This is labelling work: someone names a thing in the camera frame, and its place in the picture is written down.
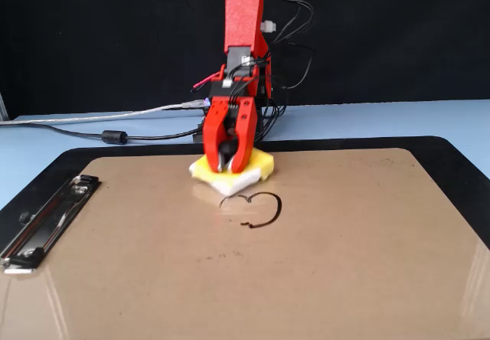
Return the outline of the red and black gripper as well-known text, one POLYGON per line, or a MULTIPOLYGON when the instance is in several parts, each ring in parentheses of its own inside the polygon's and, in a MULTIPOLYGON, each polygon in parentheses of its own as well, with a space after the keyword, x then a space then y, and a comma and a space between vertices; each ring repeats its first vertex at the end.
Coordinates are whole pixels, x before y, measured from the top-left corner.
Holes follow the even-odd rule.
POLYGON ((230 159, 230 139, 237 139, 237 151, 230 164, 242 172, 249 163, 256 132, 254 98, 216 96, 204 120, 203 145, 213 172, 222 172, 230 159))

